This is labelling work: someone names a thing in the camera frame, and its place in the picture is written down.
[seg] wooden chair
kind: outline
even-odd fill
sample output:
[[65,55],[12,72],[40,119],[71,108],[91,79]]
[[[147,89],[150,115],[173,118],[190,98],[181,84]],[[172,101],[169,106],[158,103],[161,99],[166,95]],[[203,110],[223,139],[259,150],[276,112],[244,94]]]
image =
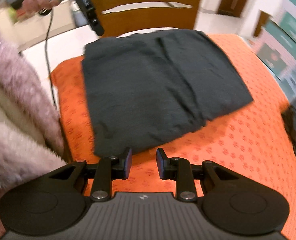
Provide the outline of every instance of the wooden chair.
[[[103,37],[117,37],[124,33],[159,27],[173,27],[180,29],[193,29],[200,0],[92,0],[105,29]],[[140,8],[121,12],[104,14],[120,5],[143,3],[143,2],[164,2],[170,4],[176,2],[189,5],[189,8],[181,7],[154,7]]]

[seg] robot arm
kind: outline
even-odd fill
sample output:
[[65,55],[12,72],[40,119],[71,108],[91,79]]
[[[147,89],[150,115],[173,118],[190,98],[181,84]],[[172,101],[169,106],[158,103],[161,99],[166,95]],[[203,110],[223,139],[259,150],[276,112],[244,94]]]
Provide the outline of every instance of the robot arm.
[[[0,200],[2,240],[286,239],[287,200],[277,191],[217,163],[191,165],[157,150],[160,178],[171,192],[112,195],[112,180],[127,179],[131,150],[98,164],[79,160],[23,184]],[[83,196],[94,178],[89,197]],[[197,197],[194,180],[204,193]]]

